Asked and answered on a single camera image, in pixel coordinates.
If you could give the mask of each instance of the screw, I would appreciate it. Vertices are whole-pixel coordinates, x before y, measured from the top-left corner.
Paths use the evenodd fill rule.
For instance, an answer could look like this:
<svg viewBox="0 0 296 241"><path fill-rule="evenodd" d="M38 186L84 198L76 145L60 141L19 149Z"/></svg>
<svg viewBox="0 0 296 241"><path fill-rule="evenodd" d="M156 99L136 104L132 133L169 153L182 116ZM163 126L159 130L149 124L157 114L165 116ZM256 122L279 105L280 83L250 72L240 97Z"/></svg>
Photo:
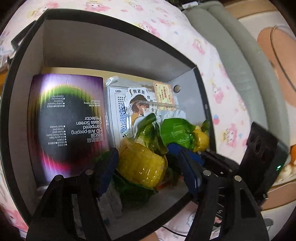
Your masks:
<svg viewBox="0 0 296 241"><path fill-rule="evenodd" d="M238 182L240 182L242 180L242 178L240 176L234 176L234 179Z"/></svg>
<svg viewBox="0 0 296 241"><path fill-rule="evenodd" d="M204 170L202 172L205 176L210 176L211 175L211 172L209 170Z"/></svg>
<svg viewBox="0 0 296 241"><path fill-rule="evenodd" d="M94 173L94 171L92 170L92 169L87 169L86 171L85 171L85 174L86 175L91 175L91 174L93 174Z"/></svg>
<svg viewBox="0 0 296 241"><path fill-rule="evenodd" d="M56 181L60 181L62 178L63 178L62 175L56 175L56 176L54 177L54 179L55 179Z"/></svg>

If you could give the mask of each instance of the packaged item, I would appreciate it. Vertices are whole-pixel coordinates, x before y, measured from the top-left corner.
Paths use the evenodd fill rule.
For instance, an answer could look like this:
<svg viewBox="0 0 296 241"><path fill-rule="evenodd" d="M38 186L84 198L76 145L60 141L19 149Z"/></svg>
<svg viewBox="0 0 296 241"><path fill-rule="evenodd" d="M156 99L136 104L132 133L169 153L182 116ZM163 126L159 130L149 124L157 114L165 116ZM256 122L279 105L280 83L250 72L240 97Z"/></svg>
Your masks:
<svg viewBox="0 0 296 241"><path fill-rule="evenodd" d="M160 156L164 156L168 152L168 148L163 144L160 137L160 126L156 121L154 113L142 119L136 125L136 129L137 131L134 135L135 142L142 144Z"/></svg>
<svg viewBox="0 0 296 241"><path fill-rule="evenodd" d="M109 184L105 192L98 201L98 206L105 224L112 223L122 216L122 204L119 193L116 191L113 182Z"/></svg>
<svg viewBox="0 0 296 241"><path fill-rule="evenodd" d="M148 189L144 186L129 182L117 171L115 171L113 175L113 180L124 207L141 206L147 203L152 195L157 193L154 189Z"/></svg>
<svg viewBox="0 0 296 241"><path fill-rule="evenodd" d="M28 143L38 186L55 175L79 175L109 149L103 79L72 74L39 74L28 104Z"/></svg>
<svg viewBox="0 0 296 241"><path fill-rule="evenodd" d="M129 182L154 189L162 180L166 168L165 157L130 138L123 139L117 170Z"/></svg>
<svg viewBox="0 0 296 241"><path fill-rule="evenodd" d="M115 76L106 81L105 88L109 144L117 149L122 139L133 136L137 124L151 113L158 124L166 118L186 118L169 84Z"/></svg>
<svg viewBox="0 0 296 241"><path fill-rule="evenodd" d="M193 150L195 126L180 118L165 119L160 128L160 135L165 145L176 143Z"/></svg>
<svg viewBox="0 0 296 241"><path fill-rule="evenodd" d="M160 135L165 145L176 143L194 152L205 151L210 145L206 121L202 126L205 132L184 119L165 119L160 128Z"/></svg>

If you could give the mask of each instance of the green plastic wrap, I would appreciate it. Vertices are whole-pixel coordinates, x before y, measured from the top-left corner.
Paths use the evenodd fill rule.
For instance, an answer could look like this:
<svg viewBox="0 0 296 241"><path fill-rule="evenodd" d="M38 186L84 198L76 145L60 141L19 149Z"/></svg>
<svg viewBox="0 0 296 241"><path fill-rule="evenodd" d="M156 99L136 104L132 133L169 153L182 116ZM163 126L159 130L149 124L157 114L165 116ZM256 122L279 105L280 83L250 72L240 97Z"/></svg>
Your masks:
<svg viewBox="0 0 296 241"><path fill-rule="evenodd" d="M139 122L135 140L160 156L168 152L160 137L160 127L154 113Z"/></svg>
<svg viewBox="0 0 296 241"><path fill-rule="evenodd" d="M193 150L195 145L194 130L195 126L185 119L171 118L163 121L160 128L160 135L164 145L176 143Z"/></svg>

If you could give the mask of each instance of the gray cushion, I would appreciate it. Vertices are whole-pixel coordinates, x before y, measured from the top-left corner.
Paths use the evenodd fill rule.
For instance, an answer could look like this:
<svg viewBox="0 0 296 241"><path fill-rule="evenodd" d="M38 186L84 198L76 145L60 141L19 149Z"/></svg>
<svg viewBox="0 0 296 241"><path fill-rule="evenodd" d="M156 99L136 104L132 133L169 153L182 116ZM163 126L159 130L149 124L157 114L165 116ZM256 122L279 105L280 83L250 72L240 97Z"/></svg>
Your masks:
<svg viewBox="0 0 296 241"><path fill-rule="evenodd" d="M246 104L251 121L267 128L265 109L253 72L233 38L207 10L193 8L184 13L192 26L217 48L231 82Z"/></svg>
<svg viewBox="0 0 296 241"><path fill-rule="evenodd" d="M285 102L276 75L257 41L217 1L185 10L192 26L219 52L226 72L242 96L251 121L289 145Z"/></svg>

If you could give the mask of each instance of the orange object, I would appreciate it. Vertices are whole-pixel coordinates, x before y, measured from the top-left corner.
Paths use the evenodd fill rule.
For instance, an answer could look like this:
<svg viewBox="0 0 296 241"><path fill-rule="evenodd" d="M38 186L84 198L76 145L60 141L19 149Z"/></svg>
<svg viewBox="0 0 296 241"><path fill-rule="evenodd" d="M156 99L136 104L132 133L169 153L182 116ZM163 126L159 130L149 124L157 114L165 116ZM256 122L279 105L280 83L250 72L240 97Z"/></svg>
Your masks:
<svg viewBox="0 0 296 241"><path fill-rule="evenodd" d="M296 145L291 148L291 163L296 166Z"/></svg>

